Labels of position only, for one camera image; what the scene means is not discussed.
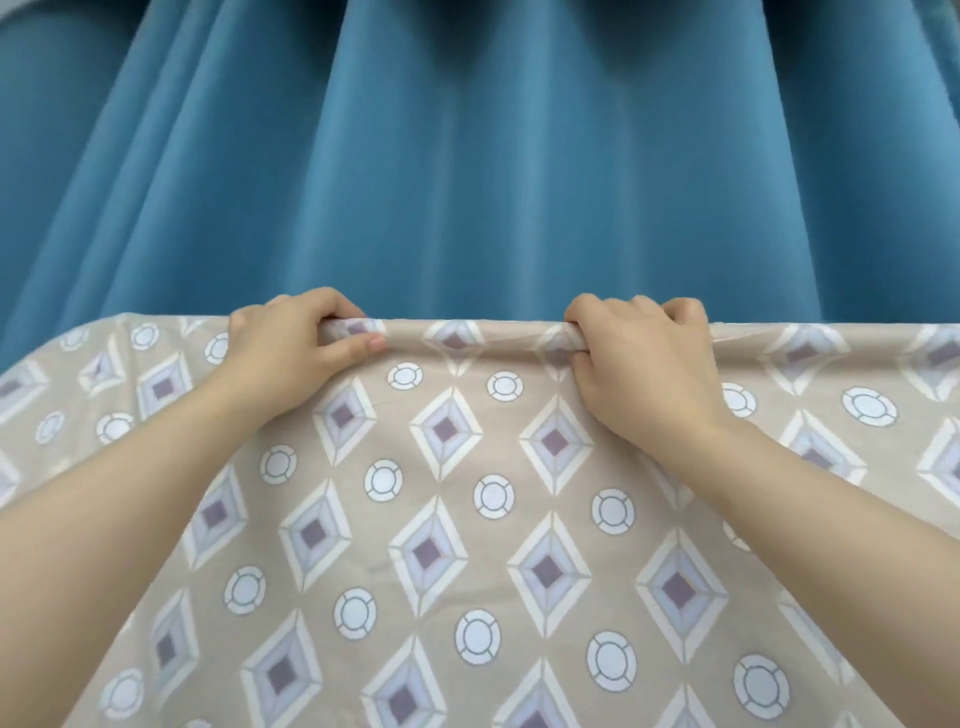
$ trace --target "printed fabric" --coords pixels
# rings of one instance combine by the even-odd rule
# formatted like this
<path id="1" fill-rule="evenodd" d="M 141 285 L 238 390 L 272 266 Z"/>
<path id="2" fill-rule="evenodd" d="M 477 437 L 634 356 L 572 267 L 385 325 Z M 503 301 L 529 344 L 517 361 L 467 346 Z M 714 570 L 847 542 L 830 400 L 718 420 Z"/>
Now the printed fabric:
<path id="1" fill-rule="evenodd" d="M 748 544 L 591 418 L 576 328 L 324 336 L 364 330 L 391 350 L 236 453 L 68 726 L 900 725 Z M 960 535 L 960 327 L 712 331 L 738 417 Z M 227 348 L 223 318 L 124 315 L 19 362 L 0 376 L 0 502 Z"/>

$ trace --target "curtain fold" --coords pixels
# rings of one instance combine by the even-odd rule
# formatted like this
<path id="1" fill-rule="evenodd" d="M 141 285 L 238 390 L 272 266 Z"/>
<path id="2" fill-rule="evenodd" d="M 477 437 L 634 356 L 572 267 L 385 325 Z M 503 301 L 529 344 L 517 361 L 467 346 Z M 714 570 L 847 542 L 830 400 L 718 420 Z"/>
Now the curtain fold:
<path id="1" fill-rule="evenodd" d="M 960 320 L 949 0 L 142 10 L 0 25 L 0 368 L 121 311 L 316 285 L 385 317 L 555 319 L 591 290 Z"/>

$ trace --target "forearm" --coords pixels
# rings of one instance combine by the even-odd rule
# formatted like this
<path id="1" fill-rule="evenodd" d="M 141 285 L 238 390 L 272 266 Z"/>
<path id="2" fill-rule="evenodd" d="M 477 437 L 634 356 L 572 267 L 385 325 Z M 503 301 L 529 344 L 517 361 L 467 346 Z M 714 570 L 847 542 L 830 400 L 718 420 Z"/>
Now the forearm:
<path id="1" fill-rule="evenodd" d="M 256 431 L 228 394 L 202 385 L 0 513 L 10 725 L 62 724 L 206 487 Z"/>
<path id="2" fill-rule="evenodd" d="M 960 543 L 747 423 L 666 464 L 910 728 L 960 723 Z"/>

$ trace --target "right hand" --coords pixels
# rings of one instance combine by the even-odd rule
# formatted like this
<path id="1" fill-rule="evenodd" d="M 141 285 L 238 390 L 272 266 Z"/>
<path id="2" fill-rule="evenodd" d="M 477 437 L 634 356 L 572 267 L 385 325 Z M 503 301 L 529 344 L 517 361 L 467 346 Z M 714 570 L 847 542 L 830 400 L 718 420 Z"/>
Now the right hand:
<path id="1" fill-rule="evenodd" d="M 724 402 L 707 313 L 695 299 L 663 306 L 584 294 L 564 318 L 589 352 L 571 357 L 590 413 L 664 467 L 683 462 L 716 427 L 736 421 Z"/>

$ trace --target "left hand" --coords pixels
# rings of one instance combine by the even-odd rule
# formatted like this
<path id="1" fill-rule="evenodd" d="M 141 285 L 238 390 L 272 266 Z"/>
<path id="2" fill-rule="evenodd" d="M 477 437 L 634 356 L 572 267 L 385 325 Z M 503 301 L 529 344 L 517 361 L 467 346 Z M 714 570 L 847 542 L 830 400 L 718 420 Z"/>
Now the left hand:
<path id="1" fill-rule="evenodd" d="M 322 319 L 363 316 L 332 288 L 236 310 L 229 318 L 227 357 L 208 381 L 225 386 L 227 396 L 242 401 L 244 414 L 264 425 L 309 400 L 333 375 L 386 348 L 386 339 L 376 333 L 320 346 Z"/>

